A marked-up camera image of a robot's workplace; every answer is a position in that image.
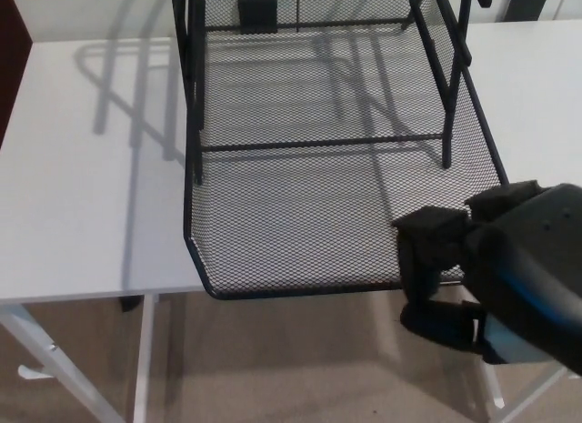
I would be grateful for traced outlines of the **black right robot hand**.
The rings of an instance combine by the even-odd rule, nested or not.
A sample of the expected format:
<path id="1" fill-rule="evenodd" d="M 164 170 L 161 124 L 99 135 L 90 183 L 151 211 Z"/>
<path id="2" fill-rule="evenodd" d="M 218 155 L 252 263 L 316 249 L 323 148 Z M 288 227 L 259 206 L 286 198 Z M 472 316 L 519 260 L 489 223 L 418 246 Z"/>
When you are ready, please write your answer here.
<path id="1" fill-rule="evenodd" d="M 491 365 L 581 370 L 581 189 L 495 186 L 395 222 L 401 324 Z"/>

